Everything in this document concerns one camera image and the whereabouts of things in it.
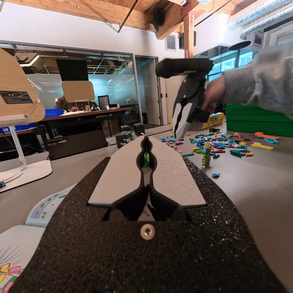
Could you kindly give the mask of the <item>long wooden work table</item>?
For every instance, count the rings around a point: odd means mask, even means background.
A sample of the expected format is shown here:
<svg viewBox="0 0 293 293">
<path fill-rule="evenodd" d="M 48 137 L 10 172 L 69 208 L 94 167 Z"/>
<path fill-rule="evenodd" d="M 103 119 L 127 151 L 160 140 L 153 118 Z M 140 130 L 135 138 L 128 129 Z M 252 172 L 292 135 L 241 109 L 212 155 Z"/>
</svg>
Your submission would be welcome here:
<svg viewBox="0 0 293 293">
<path fill-rule="evenodd" d="M 74 112 L 73 114 L 61 115 L 58 117 L 44 118 L 40 122 L 37 122 L 37 127 L 31 130 L 24 130 L 16 132 L 17 135 L 34 133 L 39 126 L 45 127 L 45 134 L 49 135 L 49 139 L 54 139 L 53 129 L 60 129 L 64 127 L 84 125 L 95 122 L 102 122 L 104 120 L 120 119 L 120 125 L 126 124 L 125 112 L 131 112 L 135 110 L 134 105 L 122 106 L 122 108 L 115 110 L 100 110 L 93 112 Z"/>
</svg>

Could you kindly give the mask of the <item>small black monitor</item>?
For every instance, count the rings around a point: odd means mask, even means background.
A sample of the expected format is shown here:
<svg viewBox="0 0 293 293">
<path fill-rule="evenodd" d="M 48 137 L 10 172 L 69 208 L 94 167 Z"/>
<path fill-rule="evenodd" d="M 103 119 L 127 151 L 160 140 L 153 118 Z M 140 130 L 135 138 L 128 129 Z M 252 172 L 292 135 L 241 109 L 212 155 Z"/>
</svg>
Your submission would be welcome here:
<svg viewBox="0 0 293 293">
<path fill-rule="evenodd" d="M 98 96 L 100 110 L 108 110 L 110 105 L 109 95 Z"/>
</svg>

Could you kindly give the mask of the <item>white door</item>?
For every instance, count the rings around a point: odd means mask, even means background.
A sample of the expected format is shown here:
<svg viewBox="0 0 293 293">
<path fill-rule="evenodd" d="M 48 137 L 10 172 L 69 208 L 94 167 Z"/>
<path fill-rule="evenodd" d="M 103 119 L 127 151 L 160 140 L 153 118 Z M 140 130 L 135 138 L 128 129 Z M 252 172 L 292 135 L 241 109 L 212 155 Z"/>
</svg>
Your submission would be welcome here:
<svg viewBox="0 0 293 293">
<path fill-rule="evenodd" d="M 183 81 L 182 76 L 174 76 L 169 79 L 165 79 L 166 90 L 166 109 L 167 109 L 167 123 L 170 124 L 170 120 L 173 117 L 174 102 L 177 97 L 178 90 Z"/>
</svg>

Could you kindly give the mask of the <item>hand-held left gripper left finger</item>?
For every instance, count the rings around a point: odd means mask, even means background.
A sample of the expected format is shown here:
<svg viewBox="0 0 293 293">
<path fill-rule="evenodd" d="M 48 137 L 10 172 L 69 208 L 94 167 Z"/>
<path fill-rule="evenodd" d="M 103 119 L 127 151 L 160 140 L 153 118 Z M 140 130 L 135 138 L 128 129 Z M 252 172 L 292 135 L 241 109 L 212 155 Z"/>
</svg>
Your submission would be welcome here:
<svg viewBox="0 0 293 293">
<path fill-rule="evenodd" d="M 144 187 L 141 165 L 144 165 L 145 138 L 139 136 L 111 156 L 88 201 L 89 205 L 116 208 Z"/>
</svg>

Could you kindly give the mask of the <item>toy instruction booklet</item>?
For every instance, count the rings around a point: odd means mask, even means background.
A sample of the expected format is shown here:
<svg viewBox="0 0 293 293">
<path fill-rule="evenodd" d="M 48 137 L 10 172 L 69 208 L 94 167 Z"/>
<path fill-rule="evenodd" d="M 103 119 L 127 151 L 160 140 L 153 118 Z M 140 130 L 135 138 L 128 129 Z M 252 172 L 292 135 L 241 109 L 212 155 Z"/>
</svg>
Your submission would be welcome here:
<svg viewBox="0 0 293 293">
<path fill-rule="evenodd" d="M 45 197 L 32 208 L 24 225 L 1 233 L 0 292 L 9 292 L 26 268 L 54 212 L 75 185 Z"/>
</svg>

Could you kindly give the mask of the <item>wooden post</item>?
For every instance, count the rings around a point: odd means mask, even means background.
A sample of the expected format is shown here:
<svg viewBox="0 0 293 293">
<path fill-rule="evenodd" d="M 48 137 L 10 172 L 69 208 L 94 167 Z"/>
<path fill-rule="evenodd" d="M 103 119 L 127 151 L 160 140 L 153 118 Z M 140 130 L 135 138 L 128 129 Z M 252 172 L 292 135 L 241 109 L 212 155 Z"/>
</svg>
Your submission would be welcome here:
<svg viewBox="0 0 293 293">
<path fill-rule="evenodd" d="M 183 19 L 184 49 L 189 49 L 189 58 L 194 57 L 194 15 L 189 13 Z"/>
</svg>

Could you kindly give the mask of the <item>black wall speaker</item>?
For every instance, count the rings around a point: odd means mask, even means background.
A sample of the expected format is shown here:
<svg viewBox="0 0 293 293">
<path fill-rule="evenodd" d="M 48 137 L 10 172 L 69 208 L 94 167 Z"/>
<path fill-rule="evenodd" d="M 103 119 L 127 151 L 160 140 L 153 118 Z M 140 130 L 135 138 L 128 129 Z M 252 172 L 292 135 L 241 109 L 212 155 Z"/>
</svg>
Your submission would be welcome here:
<svg viewBox="0 0 293 293">
<path fill-rule="evenodd" d="M 179 49 L 184 49 L 184 34 L 180 33 L 178 35 L 178 39 L 179 39 Z M 194 31 L 194 42 L 193 42 L 193 46 L 196 46 L 196 31 Z"/>
</svg>

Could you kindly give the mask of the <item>person's right hand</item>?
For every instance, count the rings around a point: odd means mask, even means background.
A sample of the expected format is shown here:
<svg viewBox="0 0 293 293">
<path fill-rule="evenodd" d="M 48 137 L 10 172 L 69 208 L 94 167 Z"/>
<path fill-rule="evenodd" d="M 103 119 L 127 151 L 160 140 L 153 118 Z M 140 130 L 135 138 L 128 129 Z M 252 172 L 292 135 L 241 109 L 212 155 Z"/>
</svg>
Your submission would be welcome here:
<svg viewBox="0 0 293 293">
<path fill-rule="evenodd" d="M 214 113 L 216 106 L 222 101 L 225 94 L 225 76 L 220 77 L 208 82 L 201 104 L 201 110 Z"/>
</svg>

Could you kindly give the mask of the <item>black wall panel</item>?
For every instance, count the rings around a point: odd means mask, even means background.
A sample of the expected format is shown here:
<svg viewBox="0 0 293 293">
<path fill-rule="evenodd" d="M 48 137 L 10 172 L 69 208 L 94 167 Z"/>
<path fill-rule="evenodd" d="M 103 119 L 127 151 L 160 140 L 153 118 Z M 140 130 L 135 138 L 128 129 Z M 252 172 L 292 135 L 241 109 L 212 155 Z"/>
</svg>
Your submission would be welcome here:
<svg viewBox="0 0 293 293">
<path fill-rule="evenodd" d="M 56 60 L 62 81 L 89 81 L 86 60 Z"/>
</svg>

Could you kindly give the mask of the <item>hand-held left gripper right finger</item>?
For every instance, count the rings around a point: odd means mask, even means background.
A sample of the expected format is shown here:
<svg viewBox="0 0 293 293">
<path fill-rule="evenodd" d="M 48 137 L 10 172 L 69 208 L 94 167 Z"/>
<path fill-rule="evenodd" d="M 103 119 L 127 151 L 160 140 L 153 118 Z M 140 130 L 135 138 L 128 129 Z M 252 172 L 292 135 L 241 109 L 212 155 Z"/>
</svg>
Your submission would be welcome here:
<svg viewBox="0 0 293 293">
<path fill-rule="evenodd" d="M 203 207 L 203 198 L 182 156 L 154 137 L 148 137 L 152 166 L 150 200 L 154 208 Z"/>
</svg>

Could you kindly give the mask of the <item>silver air duct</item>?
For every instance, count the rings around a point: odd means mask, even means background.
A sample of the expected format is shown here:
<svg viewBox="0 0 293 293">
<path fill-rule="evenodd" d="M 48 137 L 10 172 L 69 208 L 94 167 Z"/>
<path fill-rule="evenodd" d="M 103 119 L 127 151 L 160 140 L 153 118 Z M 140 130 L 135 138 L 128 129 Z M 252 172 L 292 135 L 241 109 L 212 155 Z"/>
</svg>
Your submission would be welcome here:
<svg viewBox="0 0 293 293">
<path fill-rule="evenodd" d="M 292 0 L 259 0 L 230 16 L 227 20 L 227 28 L 233 31 L 240 27 L 240 38 L 245 38 L 292 15 Z"/>
</svg>

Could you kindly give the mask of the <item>cardboard box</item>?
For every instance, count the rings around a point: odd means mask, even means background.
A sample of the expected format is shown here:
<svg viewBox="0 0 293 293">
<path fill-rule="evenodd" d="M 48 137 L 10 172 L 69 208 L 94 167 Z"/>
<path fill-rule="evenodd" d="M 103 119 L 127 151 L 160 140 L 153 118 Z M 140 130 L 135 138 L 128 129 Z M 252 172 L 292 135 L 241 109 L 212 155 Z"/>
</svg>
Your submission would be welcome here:
<svg viewBox="0 0 293 293">
<path fill-rule="evenodd" d="M 121 132 L 120 119 L 104 120 L 101 122 L 105 137 L 113 137 Z"/>
</svg>

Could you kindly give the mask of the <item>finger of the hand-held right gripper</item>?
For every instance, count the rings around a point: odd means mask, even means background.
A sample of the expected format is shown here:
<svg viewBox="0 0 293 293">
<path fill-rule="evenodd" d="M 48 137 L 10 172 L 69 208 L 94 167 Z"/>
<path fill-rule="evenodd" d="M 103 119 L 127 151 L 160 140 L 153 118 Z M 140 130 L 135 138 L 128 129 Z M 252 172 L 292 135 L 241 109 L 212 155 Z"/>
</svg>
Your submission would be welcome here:
<svg viewBox="0 0 293 293">
<path fill-rule="evenodd" d="M 180 103 L 176 104 L 173 114 L 173 134 L 176 140 L 180 140 L 183 137 L 184 131 L 184 119 L 183 119 L 183 107 Z"/>
<path fill-rule="evenodd" d="M 185 105 L 181 111 L 181 118 L 177 126 L 177 140 L 182 139 L 189 130 L 191 123 L 188 122 L 189 112 L 192 108 L 192 103 Z"/>
</svg>

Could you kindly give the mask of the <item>colourful toy bricks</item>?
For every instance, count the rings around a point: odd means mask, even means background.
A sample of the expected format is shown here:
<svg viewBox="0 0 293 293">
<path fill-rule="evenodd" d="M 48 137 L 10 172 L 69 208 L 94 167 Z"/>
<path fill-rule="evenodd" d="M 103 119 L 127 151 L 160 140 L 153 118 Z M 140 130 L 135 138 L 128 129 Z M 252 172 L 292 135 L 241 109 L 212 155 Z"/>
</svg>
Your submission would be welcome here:
<svg viewBox="0 0 293 293">
<path fill-rule="evenodd" d="M 270 135 L 263 134 L 261 132 L 256 132 L 255 134 L 249 134 L 248 136 L 241 135 L 238 132 L 230 135 L 224 135 L 219 129 L 210 129 L 208 134 L 197 134 L 192 135 L 188 133 L 185 135 L 186 138 L 182 138 L 176 141 L 174 135 L 169 135 L 166 138 L 160 137 L 160 141 L 164 144 L 170 146 L 173 149 L 177 149 L 179 145 L 183 145 L 185 140 L 195 147 L 192 148 L 192 153 L 183 154 L 182 150 L 178 152 L 182 157 L 193 156 L 195 153 L 202 155 L 202 150 L 204 144 L 209 141 L 211 142 L 211 158 L 217 159 L 221 154 L 230 153 L 232 156 L 242 158 L 242 157 L 252 157 L 254 153 L 248 149 L 249 146 L 255 148 L 261 148 L 266 150 L 273 150 L 273 145 L 277 145 L 280 138 Z"/>
</svg>

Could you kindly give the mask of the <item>white wall vent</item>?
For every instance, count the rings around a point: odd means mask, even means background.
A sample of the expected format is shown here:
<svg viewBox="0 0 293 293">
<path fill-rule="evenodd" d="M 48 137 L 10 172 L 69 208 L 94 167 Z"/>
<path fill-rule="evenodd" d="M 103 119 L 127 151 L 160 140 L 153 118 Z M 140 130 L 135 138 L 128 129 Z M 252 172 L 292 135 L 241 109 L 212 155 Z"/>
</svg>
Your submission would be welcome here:
<svg viewBox="0 0 293 293">
<path fill-rule="evenodd" d="M 177 36 L 174 34 L 168 35 L 165 39 L 165 51 L 176 52 Z"/>
</svg>

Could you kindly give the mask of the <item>black disc floor lamp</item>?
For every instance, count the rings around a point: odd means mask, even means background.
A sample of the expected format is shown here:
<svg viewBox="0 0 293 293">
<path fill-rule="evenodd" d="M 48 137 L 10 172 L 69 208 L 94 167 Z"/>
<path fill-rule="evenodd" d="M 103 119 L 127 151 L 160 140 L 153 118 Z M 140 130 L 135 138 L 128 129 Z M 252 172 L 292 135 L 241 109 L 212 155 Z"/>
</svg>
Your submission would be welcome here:
<svg viewBox="0 0 293 293">
<path fill-rule="evenodd" d="M 251 44 L 251 41 L 243 41 L 229 47 L 229 51 L 237 51 L 235 59 L 235 68 L 239 67 L 241 49 L 246 48 Z"/>
</svg>

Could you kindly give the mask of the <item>green plastic bin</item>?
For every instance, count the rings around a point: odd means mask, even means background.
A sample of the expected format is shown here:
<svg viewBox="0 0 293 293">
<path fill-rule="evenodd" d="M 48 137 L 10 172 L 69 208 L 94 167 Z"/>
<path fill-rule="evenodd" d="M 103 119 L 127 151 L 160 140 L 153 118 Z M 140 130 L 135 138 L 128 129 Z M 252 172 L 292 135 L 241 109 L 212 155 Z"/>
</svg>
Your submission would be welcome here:
<svg viewBox="0 0 293 293">
<path fill-rule="evenodd" d="M 226 104 L 225 116 L 228 131 L 293 137 L 293 121 L 290 118 L 257 105 Z"/>
</svg>

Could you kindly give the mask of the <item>wooden lamp clear stand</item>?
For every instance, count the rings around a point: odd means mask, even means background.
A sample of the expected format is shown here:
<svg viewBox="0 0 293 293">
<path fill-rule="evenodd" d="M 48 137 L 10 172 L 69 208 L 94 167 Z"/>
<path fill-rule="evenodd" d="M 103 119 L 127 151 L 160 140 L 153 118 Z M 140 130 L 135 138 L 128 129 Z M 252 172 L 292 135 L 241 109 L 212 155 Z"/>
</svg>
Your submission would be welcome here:
<svg viewBox="0 0 293 293">
<path fill-rule="evenodd" d="M 90 101 L 95 100 L 95 93 L 91 81 L 63 81 L 61 83 L 64 98 L 69 103 L 83 104 L 80 111 L 91 111 Z"/>
</svg>

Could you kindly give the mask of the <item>blue plastic bin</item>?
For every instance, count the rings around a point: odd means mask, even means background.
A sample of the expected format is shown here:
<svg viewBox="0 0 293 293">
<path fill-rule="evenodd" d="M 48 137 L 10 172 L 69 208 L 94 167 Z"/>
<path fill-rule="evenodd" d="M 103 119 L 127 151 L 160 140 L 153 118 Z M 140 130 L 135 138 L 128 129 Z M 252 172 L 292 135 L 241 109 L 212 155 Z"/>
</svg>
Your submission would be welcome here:
<svg viewBox="0 0 293 293">
<path fill-rule="evenodd" d="M 31 130 L 37 127 L 36 123 L 31 123 L 31 124 L 23 124 L 23 125 L 16 125 L 15 126 L 15 131 L 24 131 L 24 130 Z M 1 127 L 0 128 L 0 134 L 8 134 L 10 133 L 9 127 Z"/>
<path fill-rule="evenodd" d="M 44 118 L 52 118 L 63 115 L 63 111 L 61 108 L 53 108 L 53 109 L 45 109 L 45 117 Z"/>
</svg>

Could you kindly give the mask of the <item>striped toy brick tower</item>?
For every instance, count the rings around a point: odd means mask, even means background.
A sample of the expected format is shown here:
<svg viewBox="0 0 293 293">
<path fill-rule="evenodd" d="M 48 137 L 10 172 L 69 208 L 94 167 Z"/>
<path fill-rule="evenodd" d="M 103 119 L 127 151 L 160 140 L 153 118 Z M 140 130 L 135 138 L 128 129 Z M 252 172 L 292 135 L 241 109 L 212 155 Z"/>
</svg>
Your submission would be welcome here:
<svg viewBox="0 0 293 293">
<path fill-rule="evenodd" d="M 211 159 L 211 142 L 207 141 L 202 150 L 202 167 L 208 168 Z"/>
</svg>

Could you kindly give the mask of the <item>round black ceiling speaker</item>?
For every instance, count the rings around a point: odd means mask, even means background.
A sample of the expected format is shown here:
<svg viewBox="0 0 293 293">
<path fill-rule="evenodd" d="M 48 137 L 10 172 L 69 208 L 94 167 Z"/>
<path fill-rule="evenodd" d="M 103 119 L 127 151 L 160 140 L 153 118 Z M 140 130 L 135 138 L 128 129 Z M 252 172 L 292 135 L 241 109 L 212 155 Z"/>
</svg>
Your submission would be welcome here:
<svg viewBox="0 0 293 293">
<path fill-rule="evenodd" d="M 154 33 L 159 31 L 159 28 L 163 26 L 165 22 L 165 11 L 162 7 L 156 7 L 153 10 L 153 23 L 154 23 Z"/>
</svg>

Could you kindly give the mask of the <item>person's right forearm grey sleeve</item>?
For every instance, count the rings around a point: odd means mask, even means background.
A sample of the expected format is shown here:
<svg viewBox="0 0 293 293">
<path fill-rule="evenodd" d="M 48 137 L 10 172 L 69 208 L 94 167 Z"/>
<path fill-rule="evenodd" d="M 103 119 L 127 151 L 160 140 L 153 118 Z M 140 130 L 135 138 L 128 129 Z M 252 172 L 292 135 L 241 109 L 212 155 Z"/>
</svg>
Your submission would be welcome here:
<svg viewBox="0 0 293 293">
<path fill-rule="evenodd" d="M 278 64 L 231 69 L 222 73 L 225 81 L 224 104 L 255 104 L 293 119 L 293 58 Z"/>
</svg>

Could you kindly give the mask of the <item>yellow toy box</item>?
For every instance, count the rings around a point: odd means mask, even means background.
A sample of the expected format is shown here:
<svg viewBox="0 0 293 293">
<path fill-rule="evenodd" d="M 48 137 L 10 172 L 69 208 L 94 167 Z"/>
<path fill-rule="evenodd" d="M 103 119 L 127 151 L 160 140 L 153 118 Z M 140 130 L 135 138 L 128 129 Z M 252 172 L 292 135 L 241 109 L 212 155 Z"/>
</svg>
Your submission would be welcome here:
<svg viewBox="0 0 293 293">
<path fill-rule="evenodd" d="M 210 115 L 208 121 L 203 124 L 201 129 L 203 130 L 203 129 L 207 129 L 207 128 L 213 128 L 217 125 L 222 124 L 225 121 L 226 121 L 225 114 L 222 112 L 218 112 L 218 113 Z"/>
</svg>

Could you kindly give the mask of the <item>wooden desk lamp white base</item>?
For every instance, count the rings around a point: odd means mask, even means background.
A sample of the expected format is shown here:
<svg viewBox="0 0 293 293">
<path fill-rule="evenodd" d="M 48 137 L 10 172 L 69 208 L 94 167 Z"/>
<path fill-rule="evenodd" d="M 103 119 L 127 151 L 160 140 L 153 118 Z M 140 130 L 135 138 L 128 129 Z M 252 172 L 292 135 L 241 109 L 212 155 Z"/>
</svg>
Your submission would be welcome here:
<svg viewBox="0 0 293 293">
<path fill-rule="evenodd" d="M 15 126 L 41 121 L 45 108 L 17 60 L 0 51 L 0 126 L 9 127 L 18 153 L 18 167 L 0 173 L 0 182 L 6 185 L 0 192 L 5 192 L 48 176 L 52 166 L 48 159 L 26 163 Z"/>
</svg>

